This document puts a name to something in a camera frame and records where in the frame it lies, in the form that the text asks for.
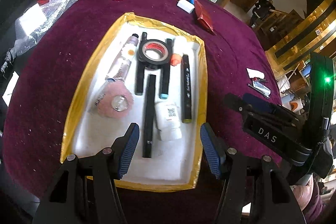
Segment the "velvet tablecloth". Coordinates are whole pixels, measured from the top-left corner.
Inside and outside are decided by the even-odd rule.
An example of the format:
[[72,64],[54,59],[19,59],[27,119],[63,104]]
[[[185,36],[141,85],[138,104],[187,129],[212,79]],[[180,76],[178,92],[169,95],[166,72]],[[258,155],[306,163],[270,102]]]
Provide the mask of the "velvet tablecloth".
[[[10,175],[36,196],[43,195],[60,165],[63,127],[85,65],[110,26],[125,12],[175,25],[204,40],[208,64],[207,121],[229,146],[248,156],[270,155],[279,163],[278,155],[241,130],[241,115],[224,108],[221,102],[229,92],[260,96],[247,87],[248,67],[265,73],[272,91],[269,101],[281,103],[265,53],[246,24],[208,0],[199,1],[212,17],[216,36],[203,30],[194,15],[178,8],[177,0],[79,0],[70,7],[36,46],[12,95],[3,151]],[[126,207],[126,217],[131,214],[135,222],[137,217],[142,217],[150,223],[169,223],[170,217],[174,218],[180,210],[194,223],[209,223],[220,197],[220,190],[214,190],[214,184],[210,183],[212,180],[206,170],[201,172],[194,190],[149,193],[120,189],[118,192]],[[157,219],[147,216],[140,208],[144,200],[149,206],[150,202],[159,206],[165,200],[160,205],[162,212],[156,209]],[[190,207],[193,213],[187,214],[187,208],[175,200]]]

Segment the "qr code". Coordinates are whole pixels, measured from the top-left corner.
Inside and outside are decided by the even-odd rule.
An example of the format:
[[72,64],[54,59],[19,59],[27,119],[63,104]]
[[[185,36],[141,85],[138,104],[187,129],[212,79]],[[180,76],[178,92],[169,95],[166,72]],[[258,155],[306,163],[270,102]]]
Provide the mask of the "qr code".
[[174,108],[169,108],[168,109],[168,116],[169,117],[175,117],[176,113],[175,113],[175,109]]

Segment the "white eraser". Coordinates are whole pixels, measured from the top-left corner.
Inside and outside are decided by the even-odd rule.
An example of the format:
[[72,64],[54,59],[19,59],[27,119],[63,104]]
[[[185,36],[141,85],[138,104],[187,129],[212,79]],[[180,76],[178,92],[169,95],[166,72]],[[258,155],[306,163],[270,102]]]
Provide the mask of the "white eraser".
[[195,9],[195,6],[187,0],[180,0],[177,3],[177,7],[185,10],[188,14],[191,14],[191,12]]

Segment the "bubble wrap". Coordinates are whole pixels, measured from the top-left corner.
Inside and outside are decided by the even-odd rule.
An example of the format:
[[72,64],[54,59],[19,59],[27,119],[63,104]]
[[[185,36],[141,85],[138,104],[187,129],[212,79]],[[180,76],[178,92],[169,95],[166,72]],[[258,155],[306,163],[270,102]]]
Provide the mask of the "bubble wrap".
[[55,0],[51,3],[46,3],[41,6],[42,12],[47,18],[40,27],[35,29],[30,35],[26,35],[20,24],[19,19],[15,21],[16,42],[14,48],[16,54],[22,55],[32,47],[36,46],[40,42],[41,38],[55,23],[56,20],[77,0]]

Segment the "tiled floor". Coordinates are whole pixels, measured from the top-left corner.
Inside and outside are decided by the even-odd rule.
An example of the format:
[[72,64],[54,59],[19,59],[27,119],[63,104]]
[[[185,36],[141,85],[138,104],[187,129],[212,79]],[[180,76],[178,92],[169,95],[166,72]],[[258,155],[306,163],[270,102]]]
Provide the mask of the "tiled floor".
[[251,18],[243,11],[242,8],[238,7],[237,5],[228,2],[225,5],[224,9],[234,15],[236,18],[240,19],[242,22],[250,22]]

